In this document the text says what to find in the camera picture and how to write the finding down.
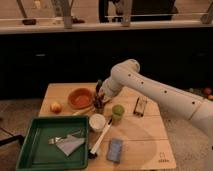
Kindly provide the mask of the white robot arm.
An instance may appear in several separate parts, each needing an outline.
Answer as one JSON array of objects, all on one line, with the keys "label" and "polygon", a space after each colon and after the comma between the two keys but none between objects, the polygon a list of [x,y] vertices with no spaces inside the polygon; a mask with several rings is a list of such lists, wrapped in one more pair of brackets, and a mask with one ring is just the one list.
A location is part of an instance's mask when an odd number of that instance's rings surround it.
[{"label": "white robot arm", "polygon": [[204,171],[213,171],[213,101],[142,76],[140,64],[135,59],[114,65],[101,89],[107,97],[115,97],[124,86],[176,111],[200,129],[211,145]]}]

